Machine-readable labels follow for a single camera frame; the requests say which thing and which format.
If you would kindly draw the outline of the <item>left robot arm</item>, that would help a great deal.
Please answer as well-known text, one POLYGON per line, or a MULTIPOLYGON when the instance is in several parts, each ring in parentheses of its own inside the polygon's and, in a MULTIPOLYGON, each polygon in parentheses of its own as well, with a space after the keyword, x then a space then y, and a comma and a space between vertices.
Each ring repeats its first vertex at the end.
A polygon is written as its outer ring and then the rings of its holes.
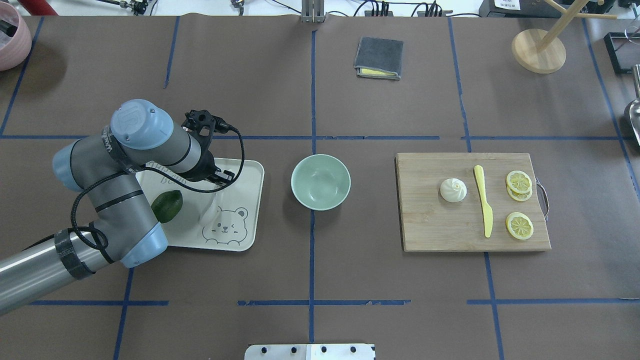
POLYGON ((240 132, 206 110, 189 111, 181 125, 148 100, 117 109, 100 134, 62 148, 55 177, 78 193, 70 225, 1 262, 1 314, 5 315, 110 264, 135 268, 169 246, 137 173, 149 162, 186 182, 206 181, 217 191, 240 174, 222 171, 210 151, 214 133, 240 132))

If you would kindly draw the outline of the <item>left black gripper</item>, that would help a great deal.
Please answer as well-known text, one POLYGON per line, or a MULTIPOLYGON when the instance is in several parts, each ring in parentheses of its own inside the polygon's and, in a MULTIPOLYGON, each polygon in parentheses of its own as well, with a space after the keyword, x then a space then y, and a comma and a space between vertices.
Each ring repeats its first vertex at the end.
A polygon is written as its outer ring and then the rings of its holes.
POLYGON ((223 132, 223 119, 212 115, 208 110, 192 110, 186 112, 182 127, 188 130, 190 137, 199 145, 199 157, 194 166, 181 173, 181 177, 189 182, 206 180, 220 187, 227 186, 234 179, 235 173, 220 170, 210 152, 213 133, 223 132))

